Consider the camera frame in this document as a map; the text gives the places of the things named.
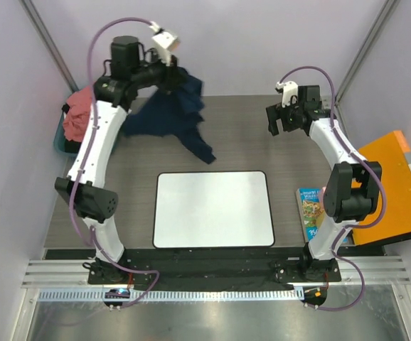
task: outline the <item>orange panel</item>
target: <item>orange panel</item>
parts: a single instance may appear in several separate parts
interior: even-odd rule
[[[405,159],[410,147],[401,131],[388,135],[359,149],[369,161],[378,161],[383,167],[383,186],[388,206],[383,220],[371,229],[354,229],[356,244],[366,244],[381,239],[411,232],[411,170]],[[381,210],[381,196],[378,208],[361,224],[372,222]]]

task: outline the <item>shiny metallic floor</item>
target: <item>shiny metallic floor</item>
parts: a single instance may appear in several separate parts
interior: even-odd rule
[[[330,170],[319,148],[303,131],[281,132],[276,137],[267,131],[265,107],[279,100],[279,96],[206,97],[202,111],[205,122],[200,129],[217,158],[211,165],[197,159],[173,136],[120,139],[107,168],[106,188],[119,194],[115,220],[125,247],[152,247],[160,173],[253,170],[267,175],[275,246],[302,245],[294,192],[299,187],[325,185]],[[46,247],[83,247],[62,200],[55,205]]]
[[[359,290],[357,286],[330,287],[326,304],[345,305]],[[28,340],[409,340],[391,286],[367,287],[362,303],[340,313],[314,311],[299,301],[152,303],[120,312],[109,312],[103,306],[39,303]],[[103,311],[86,319],[96,310]]]

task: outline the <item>navy blue garment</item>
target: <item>navy blue garment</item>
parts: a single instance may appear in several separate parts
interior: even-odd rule
[[[198,124],[204,121],[199,111],[204,108],[201,99],[203,82],[187,75],[187,81],[176,91],[166,94],[157,90],[135,115],[130,114],[122,126],[126,136],[175,135],[191,153],[205,163],[212,163],[215,156],[201,137]]]

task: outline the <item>white wall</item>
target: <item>white wall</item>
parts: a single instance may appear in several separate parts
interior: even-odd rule
[[[117,18],[140,16],[179,34],[176,54],[205,81],[206,95],[229,95],[274,94],[284,73],[308,64],[323,67],[339,84],[384,0],[33,2],[80,87],[86,84],[84,58],[95,32]],[[111,29],[98,43],[96,76],[112,37],[123,35],[149,44],[150,32],[141,24]],[[326,86],[315,72],[294,79]]]
[[[411,1],[400,1],[341,106],[356,146],[396,129],[411,145]],[[388,249],[402,256],[411,278],[411,241]]]
[[[0,0],[0,340],[30,258],[40,256],[65,159],[52,147],[68,88],[14,0]]]

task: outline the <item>white vent strip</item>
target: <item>white vent strip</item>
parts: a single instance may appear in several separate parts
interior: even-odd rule
[[[109,288],[41,289],[38,302],[97,302],[105,299]],[[106,299],[109,302],[132,301],[142,291],[131,291],[130,299]],[[223,291],[219,293],[189,291],[151,291],[142,302],[216,302],[216,301],[291,301],[303,300],[302,288],[292,291]]]

